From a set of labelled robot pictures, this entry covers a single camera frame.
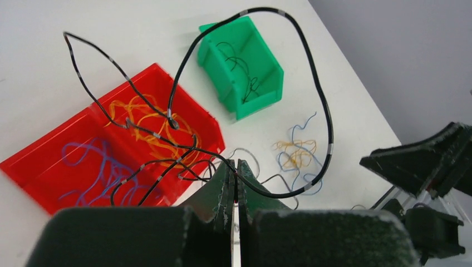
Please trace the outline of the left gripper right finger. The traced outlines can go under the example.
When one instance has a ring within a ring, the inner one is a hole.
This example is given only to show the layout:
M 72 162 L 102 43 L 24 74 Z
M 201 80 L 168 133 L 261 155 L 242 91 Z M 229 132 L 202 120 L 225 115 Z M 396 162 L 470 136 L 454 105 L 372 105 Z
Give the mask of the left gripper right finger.
M 292 210 L 238 181 L 242 266 L 418 266 L 400 220 L 383 210 Z

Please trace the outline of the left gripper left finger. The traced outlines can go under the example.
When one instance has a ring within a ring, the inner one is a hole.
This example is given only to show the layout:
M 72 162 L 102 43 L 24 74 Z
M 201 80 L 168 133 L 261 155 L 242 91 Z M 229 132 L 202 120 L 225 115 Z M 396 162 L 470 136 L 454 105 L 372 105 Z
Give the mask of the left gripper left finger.
M 233 160 L 178 206 L 83 207 L 55 214 L 27 266 L 232 266 Z

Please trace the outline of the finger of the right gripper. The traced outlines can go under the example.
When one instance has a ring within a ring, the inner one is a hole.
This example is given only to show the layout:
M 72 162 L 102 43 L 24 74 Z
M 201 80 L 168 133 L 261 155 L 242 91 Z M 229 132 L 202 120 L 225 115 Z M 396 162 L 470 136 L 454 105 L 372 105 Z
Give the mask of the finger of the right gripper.
M 471 195 L 471 126 L 451 122 L 422 141 L 374 150 L 360 165 L 414 197 L 427 191 L 437 199 L 451 189 Z

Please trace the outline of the red two-compartment plastic bin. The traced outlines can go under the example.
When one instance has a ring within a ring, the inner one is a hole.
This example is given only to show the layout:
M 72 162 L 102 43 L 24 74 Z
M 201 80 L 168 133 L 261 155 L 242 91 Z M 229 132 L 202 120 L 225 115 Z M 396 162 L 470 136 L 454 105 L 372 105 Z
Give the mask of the red two-compartment plastic bin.
M 173 78 L 157 64 L 134 76 L 1 163 L 49 214 L 73 206 L 141 202 L 169 206 L 225 144 L 216 119 L 181 87 L 171 129 L 165 111 Z

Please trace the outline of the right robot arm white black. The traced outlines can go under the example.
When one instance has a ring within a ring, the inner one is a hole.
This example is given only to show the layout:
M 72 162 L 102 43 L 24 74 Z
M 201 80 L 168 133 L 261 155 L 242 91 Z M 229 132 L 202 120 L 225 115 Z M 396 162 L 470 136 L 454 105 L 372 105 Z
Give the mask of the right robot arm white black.
M 451 122 L 422 141 L 374 150 L 360 165 L 392 184 L 372 209 L 403 223 L 421 265 L 468 252 L 459 243 L 467 217 L 445 203 L 452 189 L 471 195 L 470 125 Z

